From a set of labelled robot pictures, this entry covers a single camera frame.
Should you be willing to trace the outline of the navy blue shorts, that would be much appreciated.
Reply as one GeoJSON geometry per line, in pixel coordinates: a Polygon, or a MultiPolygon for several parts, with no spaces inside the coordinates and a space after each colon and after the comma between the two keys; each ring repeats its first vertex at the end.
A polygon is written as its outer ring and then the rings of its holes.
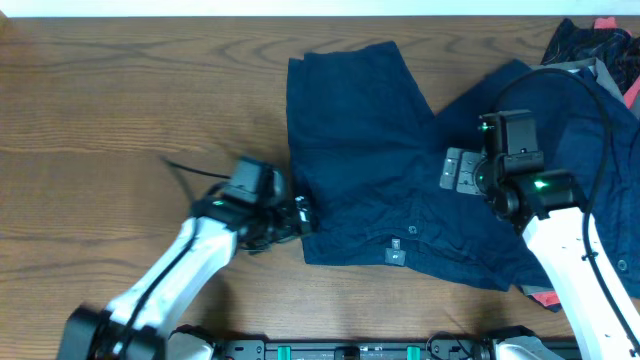
{"type": "Polygon", "coordinates": [[[295,192],[317,219],[314,265],[390,265],[505,291],[547,286],[540,263],[484,201],[441,188],[446,152],[482,144],[472,113],[434,114],[396,44],[291,59],[295,192]]]}

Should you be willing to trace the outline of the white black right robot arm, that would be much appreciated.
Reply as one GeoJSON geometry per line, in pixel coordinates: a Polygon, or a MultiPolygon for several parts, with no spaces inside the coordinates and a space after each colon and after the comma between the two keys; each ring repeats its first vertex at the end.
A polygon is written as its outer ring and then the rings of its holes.
{"type": "Polygon", "coordinates": [[[549,278],[582,358],[638,358],[639,314],[569,172],[545,170],[540,151],[489,156],[450,148],[440,186],[483,197],[512,224],[549,278]]]}

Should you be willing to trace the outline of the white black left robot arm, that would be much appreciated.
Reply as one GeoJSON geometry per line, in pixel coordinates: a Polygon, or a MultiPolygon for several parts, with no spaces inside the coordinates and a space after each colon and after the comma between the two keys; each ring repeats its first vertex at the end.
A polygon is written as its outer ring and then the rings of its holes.
{"type": "Polygon", "coordinates": [[[60,359],[164,359],[178,320],[204,285],[239,251],[257,254],[311,233],[304,196],[247,203],[230,193],[195,201],[167,251],[127,291],[66,321],[60,359]]]}

